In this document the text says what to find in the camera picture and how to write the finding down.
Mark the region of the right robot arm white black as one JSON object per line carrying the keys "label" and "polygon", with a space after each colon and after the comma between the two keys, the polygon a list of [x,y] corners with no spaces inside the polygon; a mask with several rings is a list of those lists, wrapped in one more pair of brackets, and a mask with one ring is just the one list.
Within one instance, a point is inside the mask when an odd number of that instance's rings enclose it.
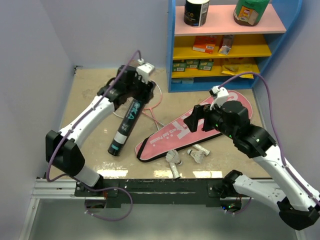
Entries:
{"label": "right robot arm white black", "polygon": [[236,100],[211,108],[195,105],[184,123],[196,132],[198,121],[204,120],[202,131],[217,130],[230,138],[234,146],[259,164],[278,185],[263,186],[237,170],[232,170],[215,186],[221,198],[245,195],[269,206],[292,229],[301,231],[320,218],[320,193],[308,184],[281,155],[274,138],[262,127],[250,122],[249,111]]}

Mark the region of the white shuttlecock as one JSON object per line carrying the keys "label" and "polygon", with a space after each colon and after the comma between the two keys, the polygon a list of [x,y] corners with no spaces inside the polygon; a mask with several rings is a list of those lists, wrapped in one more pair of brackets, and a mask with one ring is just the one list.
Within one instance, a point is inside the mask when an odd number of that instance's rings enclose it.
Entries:
{"label": "white shuttlecock", "polygon": [[179,157],[179,153],[177,150],[173,149],[173,150],[169,150],[166,153],[165,159],[168,163],[174,163],[176,165],[181,165],[182,164],[182,160]]}
{"label": "white shuttlecock", "polygon": [[206,156],[202,150],[188,149],[187,154],[191,156],[197,164],[201,164]]}

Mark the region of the black shuttlecock tube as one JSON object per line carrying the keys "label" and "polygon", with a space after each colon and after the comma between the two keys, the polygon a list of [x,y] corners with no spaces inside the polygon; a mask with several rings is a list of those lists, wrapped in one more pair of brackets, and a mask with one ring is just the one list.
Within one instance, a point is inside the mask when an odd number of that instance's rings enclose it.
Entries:
{"label": "black shuttlecock tube", "polygon": [[113,156],[119,156],[126,144],[133,128],[135,127],[145,103],[142,100],[133,99],[127,112],[125,113],[121,124],[108,148],[108,153]]}

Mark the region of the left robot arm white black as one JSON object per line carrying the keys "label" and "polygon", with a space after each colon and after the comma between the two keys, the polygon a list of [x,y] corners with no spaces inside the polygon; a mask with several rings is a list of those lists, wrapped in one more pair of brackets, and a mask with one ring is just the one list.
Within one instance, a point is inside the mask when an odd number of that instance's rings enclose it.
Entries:
{"label": "left robot arm white black", "polygon": [[133,98],[140,105],[147,104],[153,98],[155,83],[150,76],[154,70],[150,63],[119,67],[116,77],[100,88],[75,120],[59,131],[50,130],[46,134],[45,157],[48,165],[84,183],[86,191],[92,196],[99,196],[104,190],[103,177],[85,164],[81,146],[92,131],[128,98]]}

